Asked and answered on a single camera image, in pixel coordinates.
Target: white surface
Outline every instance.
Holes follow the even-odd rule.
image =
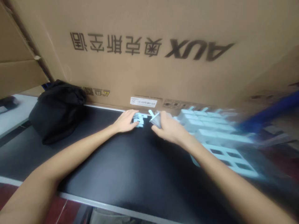
[[[37,102],[37,97],[13,95],[19,105],[12,110],[0,114],[0,138],[28,120],[29,114]]]

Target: warning symbol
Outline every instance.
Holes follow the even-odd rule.
[[[104,90],[104,93],[105,93],[106,96],[108,96],[109,93],[110,93],[110,90]]]

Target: right hand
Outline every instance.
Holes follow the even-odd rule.
[[[161,111],[161,126],[162,129],[159,129],[153,125],[152,130],[159,137],[177,145],[182,145],[184,141],[188,141],[192,137],[179,122],[168,116],[165,111]]]

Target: printed barcode label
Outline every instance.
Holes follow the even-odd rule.
[[[130,104],[138,105],[138,106],[146,106],[146,107],[155,107],[157,104],[157,100],[131,97]]]

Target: black bag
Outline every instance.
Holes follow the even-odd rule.
[[[52,144],[73,133],[84,115],[85,102],[81,88],[60,80],[43,92],[29,115],[42,143]]]

